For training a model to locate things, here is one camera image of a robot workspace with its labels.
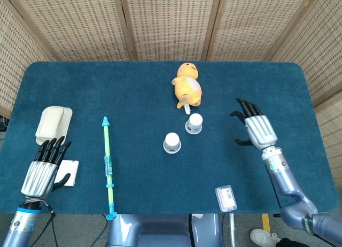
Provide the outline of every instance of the white cup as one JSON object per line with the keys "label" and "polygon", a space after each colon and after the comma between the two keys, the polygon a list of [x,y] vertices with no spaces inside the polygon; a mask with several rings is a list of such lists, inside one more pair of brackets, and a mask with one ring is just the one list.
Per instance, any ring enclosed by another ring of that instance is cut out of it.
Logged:
{"label": "white cup", "polygon": [[189,134],[196,135],[202,130],[202,122],[202,116],[198,113],[194,113],[190,115],[188,121],[185,123],[185,129]]}
{"label": "white cup", "polygon": [[177,153],[182,147],[180,137],[173,132],[167,134],[163,143],[163,147],[164,150],[171,155]]}

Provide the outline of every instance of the beige room divider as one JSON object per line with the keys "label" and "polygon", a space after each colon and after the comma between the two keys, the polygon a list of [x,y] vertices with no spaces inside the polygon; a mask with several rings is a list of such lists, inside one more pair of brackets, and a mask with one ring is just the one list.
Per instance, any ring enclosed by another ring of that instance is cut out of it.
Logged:
{"label": "beige room divider", "polygon": [[0,114],[37,60],[271,60],[304,69],[342,187],[342,0],[0,0]]}

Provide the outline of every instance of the yellow toy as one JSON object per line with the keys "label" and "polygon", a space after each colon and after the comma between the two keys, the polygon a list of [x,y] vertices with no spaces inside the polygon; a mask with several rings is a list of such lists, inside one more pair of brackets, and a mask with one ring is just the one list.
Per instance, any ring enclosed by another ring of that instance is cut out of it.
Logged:
{"label": "yellow toy", "polygon": [[179,102],[177,108],[185,104],[199,106],[201,104],[202,89],[197,82],[198,71],[194,64],[185,63],[179,67],[177,77],[173,79],[175,94]]}

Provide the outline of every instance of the shoe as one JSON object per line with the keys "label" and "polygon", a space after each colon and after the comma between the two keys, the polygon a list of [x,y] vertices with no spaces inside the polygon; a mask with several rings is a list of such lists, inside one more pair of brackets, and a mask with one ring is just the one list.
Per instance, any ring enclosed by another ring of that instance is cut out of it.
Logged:
{"label": "shoe", "polygon": [[262,229],[253,229],[250,232],[250,238],[253,243],[262,247],[275,247],[276,244],[281,240],[277,237],[277,234],[271,234]]}

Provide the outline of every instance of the silver robotic arm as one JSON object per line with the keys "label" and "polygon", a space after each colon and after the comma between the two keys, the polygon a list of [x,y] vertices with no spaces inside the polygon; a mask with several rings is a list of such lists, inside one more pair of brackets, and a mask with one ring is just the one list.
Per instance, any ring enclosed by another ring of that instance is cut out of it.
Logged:
{"label": "silver robotic arm", "polygon": [[31,162],[21,188],[21,193],[26,200],[17,208],[3,247],[28,246],[36,220],[41,212],[41,203],[47,206],[51,217],[36,241],[56,216],[46,199],[52,191],[62,187],[70,177],[70,174],[67,173],[60,182],[54,183],[59,165],[71,145],[71,142],[67,142],[60,148],[63,140],[64,137],[59,140],[54,138],[51,141],[45,141],[40,146],[34,161]]}
{"label": "silver robotic arm", "polygon": [[292,228],[322,238],[336,246],[342,246],[342,219],[327,213],[318,213],[315,204],[300,189],[298,182],[286,162],[282,149],[275,147],[278,140],[268,118],[252,103],[237,98],[243,112],[232,112],[245,125],[250,140],[235,142],[243,146],[255,146],[262,151],[262,159],[271,180],[283,196],[294,199],[294,203],[282,207],[283,221]]}

